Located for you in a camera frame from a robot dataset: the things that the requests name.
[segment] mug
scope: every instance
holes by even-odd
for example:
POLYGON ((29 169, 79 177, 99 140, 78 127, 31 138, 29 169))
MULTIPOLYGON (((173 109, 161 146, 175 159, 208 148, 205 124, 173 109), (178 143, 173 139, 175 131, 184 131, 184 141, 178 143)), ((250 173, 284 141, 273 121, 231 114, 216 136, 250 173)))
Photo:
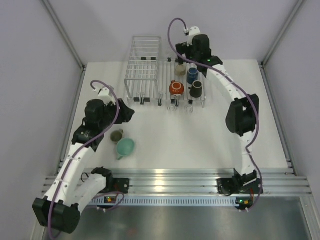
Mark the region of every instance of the mug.
POLYGON ((174 68, 174 75, 176 75, 176 76, 184 76, 184 75, 186 75, 186 70, 187 70, 186 65, 184 65, 184 64, 180 65, 179 64, 174 68))
POLYGON ((110 140, 115 144, 117 144, 123 137, 124 137, 124 131, 122 129, 113 131, 110 134, 110 140))
POLYGON ((189 87, 190 89, 190 96, 193 98, 200 98, 202 96, 202 82, 200 81, 194 81, 192 83, 192 87, 189 87))
POLYGON ((121 139, 115 147, 116 154, 117 154, 116 159, 120 160, 123 157, 129 156, 130 154, 133 153, 133 151, 135 150, 135 147, 136 147, 135 141, 133 141, 131 138, 121 139))
POLYGON ((171 95, 182 95, 184 94, 184 91, 185 91, 185 86, 179 82, 179 81, 175 81, 175 80, 172 80, 171 81, 171 84, 169 86, 169 92, 171 95))
POLYGON ((191 67, 189 68, 187 74, 186 74, 186 82, 188 84, 193 84, 194 81, 198 80, 199 72, 196 68, 191 67))

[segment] black cable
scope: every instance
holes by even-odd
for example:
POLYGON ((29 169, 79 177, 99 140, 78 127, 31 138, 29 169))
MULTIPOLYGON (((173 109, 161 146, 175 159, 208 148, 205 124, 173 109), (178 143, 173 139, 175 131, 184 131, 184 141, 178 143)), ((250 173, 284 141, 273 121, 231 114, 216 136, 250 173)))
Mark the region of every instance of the black cable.
POLYGON ((85 181, 82 179, 82 176, 83 176, 84 174, 86 175, 87 178, 89 178, 89 174, 86 173, 86 172, 83 172, 83 173, 81 174, 81 181, 82 181, 83 183, 85 182, 85 181))

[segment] metal floor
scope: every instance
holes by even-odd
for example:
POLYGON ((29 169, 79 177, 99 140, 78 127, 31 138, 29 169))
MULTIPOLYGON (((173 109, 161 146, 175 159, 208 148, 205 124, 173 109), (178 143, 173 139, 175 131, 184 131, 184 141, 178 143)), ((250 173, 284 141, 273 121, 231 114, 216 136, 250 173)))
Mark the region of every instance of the metal floor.
POLYGON ((309 240, 299 198, 261 198, 250 213, 233 207, 123 206, 83 212, 59 240, 309 240))

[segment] dark gray mug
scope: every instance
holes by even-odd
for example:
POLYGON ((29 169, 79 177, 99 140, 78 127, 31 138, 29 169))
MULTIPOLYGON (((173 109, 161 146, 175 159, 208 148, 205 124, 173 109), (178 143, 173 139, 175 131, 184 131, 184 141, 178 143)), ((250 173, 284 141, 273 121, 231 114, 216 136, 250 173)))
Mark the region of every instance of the dark gray mug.
POLYGON ((123 137, 124 137, 124 131, 122 129, 115 130, 110 135, 110 140, 117 144, 123 137))
POLYGON ((203 88, 203 84, 200 81, 194 81, 192 83, 192 86, 189 87, 190 89, 190 96, 197 99, 200 98, 202 96, 202 88, 203 88))

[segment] mug rack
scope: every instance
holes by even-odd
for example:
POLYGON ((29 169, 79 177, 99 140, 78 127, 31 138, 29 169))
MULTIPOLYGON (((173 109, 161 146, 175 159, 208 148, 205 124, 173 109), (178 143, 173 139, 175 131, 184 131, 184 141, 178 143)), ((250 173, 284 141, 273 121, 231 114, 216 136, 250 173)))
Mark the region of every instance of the mug rack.
MULTIPOLYGON (((194 106, 205 106, 206 91, 205 77, 199 74, 198 81, 202 82, 202 95, 194 98, 190 95, 187 75, 176 76, 176 60, 168 58, 160 61, 161 38, 159 36, 134 36, 124 79, 129 106, 132 104, 147 105, 156 103, 159 107, 166 105, 168 110, 175 111, 184 107, 188 112, 193 112, 194 106), (181 96, 171 96, 169 86, 175 80, 184 85, 181 96)), ((186 71, 195 68, 194 64, 186 64, 186 71)))

